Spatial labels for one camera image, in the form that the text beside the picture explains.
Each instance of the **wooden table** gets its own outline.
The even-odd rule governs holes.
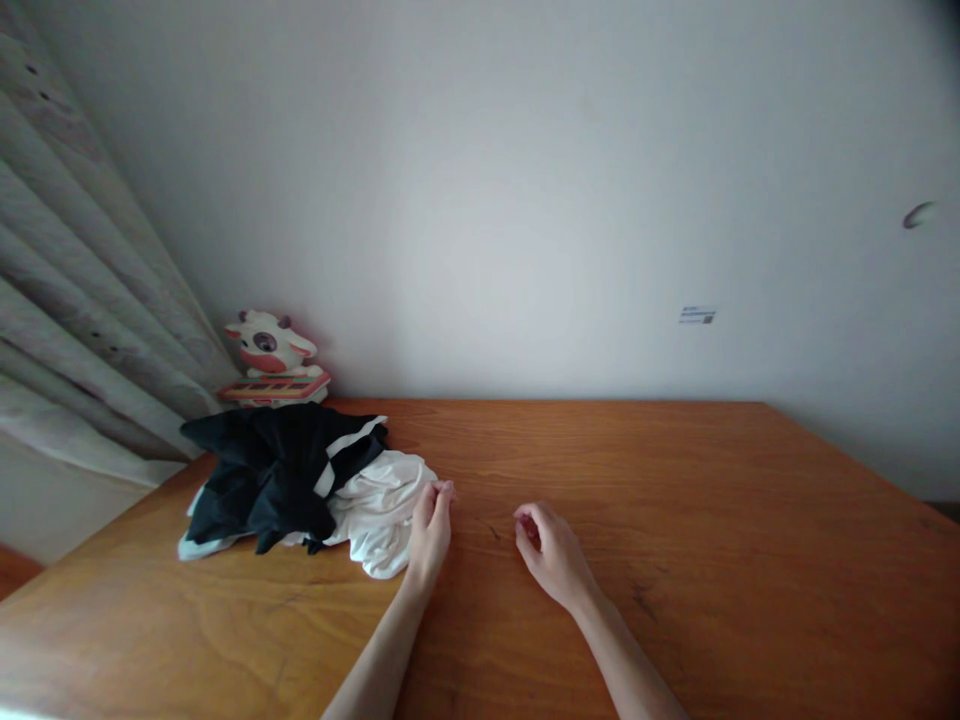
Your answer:
[[[614,717],[514,546],[511,512],[546,498],[692,717],[957,717],[960,530],[769,407],[332,404],[389,415],[393,447],[457,483],[398,716]],[[368,579],[346,548],[178,562],[213,465],[0,604],[0,709],[320,715],[398,581]]]

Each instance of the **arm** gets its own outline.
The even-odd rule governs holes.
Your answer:
[[[410,651],[450,546],[452,482],[424,488],[413,513],[410,564],[393,602],[321,720],[388,720]]]
[[[621,720],[688,720],[617,608],[600,591],[566,521],[546,503],[521,505],[514,517],[517,548],[527,568],[580,627]]]

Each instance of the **toy keyboard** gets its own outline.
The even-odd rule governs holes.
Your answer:
[[[280,375],[238,380],[217,393],[221,400],[304,400],[330,382],[330,373],[319,377]]]

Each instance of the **wall label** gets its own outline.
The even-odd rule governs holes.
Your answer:
[[[719,308],[719,305],[687,305],[680,311],[680,324],[710,325]]]

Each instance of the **black and white garment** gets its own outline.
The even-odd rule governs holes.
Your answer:
[[[371,577],[399,573],[416,499],[436,475],[422,458],[386,449],[386,420],[306,403],[186,423],[181,432],[220,463],[187,511],[180,559],[256,535],[257,554],[280,541],[311,555],[349,541],[351,559]]]

